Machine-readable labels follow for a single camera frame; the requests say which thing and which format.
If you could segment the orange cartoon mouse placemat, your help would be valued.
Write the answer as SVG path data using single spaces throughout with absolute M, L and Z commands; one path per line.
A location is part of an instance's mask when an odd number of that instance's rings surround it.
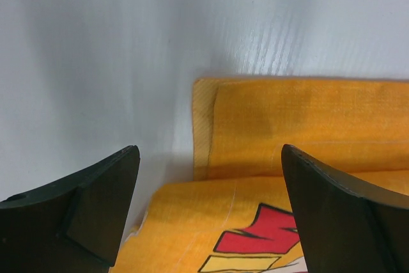
M 292 144 L 408 193 L 408 84 L 200 79 L 194 179 L 160 188 L 115 272 L 306 272 L 281 167 Z

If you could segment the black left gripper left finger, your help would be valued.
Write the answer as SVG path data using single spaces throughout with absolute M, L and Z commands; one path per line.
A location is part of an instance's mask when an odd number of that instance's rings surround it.
M 137 181 L 127 146 L 85 169 L 1 202 L 1 272 L 108 272 Z

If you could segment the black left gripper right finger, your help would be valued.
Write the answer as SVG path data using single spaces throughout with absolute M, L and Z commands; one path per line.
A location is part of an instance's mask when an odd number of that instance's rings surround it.
M 284 180 L 309 272 L 408 272 L 408 196 L 286 144 Z

